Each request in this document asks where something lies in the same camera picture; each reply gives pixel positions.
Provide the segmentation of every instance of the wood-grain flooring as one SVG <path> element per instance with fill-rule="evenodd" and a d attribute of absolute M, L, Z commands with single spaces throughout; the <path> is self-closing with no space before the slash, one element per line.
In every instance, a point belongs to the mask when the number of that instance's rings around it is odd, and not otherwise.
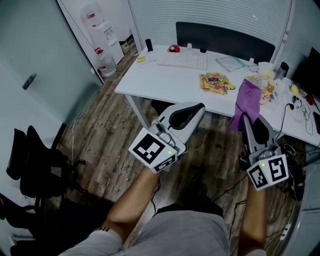
<path fill-rule="evenodd" d="M 142 126 L 122 94 L 114 93 L 118 83 L 136 59 L 136 46 L 132 41 L 130 51 L 118 65 L 118 71 L 109 78 L 104 87 L 88 104 L 73 127 L 67 128 L 58 148 L 71 161 L 86 160 L 77 170 L 76 181 L 96 198 L 115 202 L 129 187 L 135 176 L 143 168 L 142 164 L 129 154 L 128 148 Z M 149 99 L 140 99 L 143 111 L 149 121 L 158 117 Z M 198 128 L 191 136 L 187 147 L 189 153 L 175 163 L 170 172 L 162 172 L 161 189 L 154 197 L 157 208 L 174 203 L 185 189 L 194 193 L 205 193 L 215 199 L 238 182 L 245 172 L 240 171 L 238 154 L 243 150 L 240 132 L 228 129 L 230 118 L 206 112 Z M 282 140 L 302 152 L 305 144 L 284 137 Z M 238 186 L 220 197 L 216 203 L 224 211 L 228 229 L 231 227 L 237 202 L 246 199 L 245 178 Z M 266 242 L 267 254 L 272 255 L 280 232 L 292 213 L 294 201 L 275 186 L 268 189 L 268 225 Z M 83 196 L 76 190 L 68 193 L 68 198 L 81 203 Z M 60 199 L 52 202 L 59 207 Z M 230 240 L 230 255 L 237 254 L 239 229 L 245 204 L 236 209 L 235 221 Z M 154 214 L 150 203 L 125 246 L 136 237 L 139 229 Z"/>

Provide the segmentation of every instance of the forearm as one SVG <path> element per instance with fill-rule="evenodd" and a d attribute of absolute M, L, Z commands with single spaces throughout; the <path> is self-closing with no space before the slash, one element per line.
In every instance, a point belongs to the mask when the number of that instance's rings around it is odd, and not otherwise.
<path fill-rule="evenodd" d="M 246 206 L 240 229 L 238 255 L 246 255 L 256 249 L 264 249 L 267 234 L 266 189 L 256 191 L 248 181 Z"/>
<path fill-rule="evenodd" d="M 143 169 L 111 208 L 103 227 L 116 231 L 125 241 L 144 213 L 157 184 L 159 174 Z"/>

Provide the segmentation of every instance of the white keyboard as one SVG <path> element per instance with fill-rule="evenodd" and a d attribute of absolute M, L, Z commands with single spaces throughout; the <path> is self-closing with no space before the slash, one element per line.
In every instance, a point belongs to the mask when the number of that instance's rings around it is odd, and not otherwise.
<path fill-rule="evenodd" d="M 159 56 L 156 64 L 161 66 L 206 70 L 208 58 L 204 54 L 164 52 Z"/>

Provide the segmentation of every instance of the black monitor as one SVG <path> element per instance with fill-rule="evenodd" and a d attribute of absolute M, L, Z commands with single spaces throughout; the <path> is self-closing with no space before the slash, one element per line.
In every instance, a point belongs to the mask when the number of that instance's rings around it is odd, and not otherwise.
<path fill-rule="evenodd" d="M 303 66 L 303 73 L 299 76 L 301 87 L 308 93 L 320 99 L 320 53 L 311 49 L 308 59 Z"/>

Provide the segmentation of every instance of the door handle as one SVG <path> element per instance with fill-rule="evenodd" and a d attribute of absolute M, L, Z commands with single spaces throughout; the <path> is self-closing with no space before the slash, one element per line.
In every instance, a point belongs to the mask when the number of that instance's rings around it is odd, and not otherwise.
<path fill-rule="evenodd" d="M 28 77 L 28 79 L 24 82 L 22 88 L 23 88 L 24 90 L 27 90 L 27 89 L 29 88 L 29 86 L 31 85 L 31 83 L 35 80 L 36 76 L 37 76 L 36 73 L 33 73 L 32 75 L 30 75 L 30 76 Z"/>

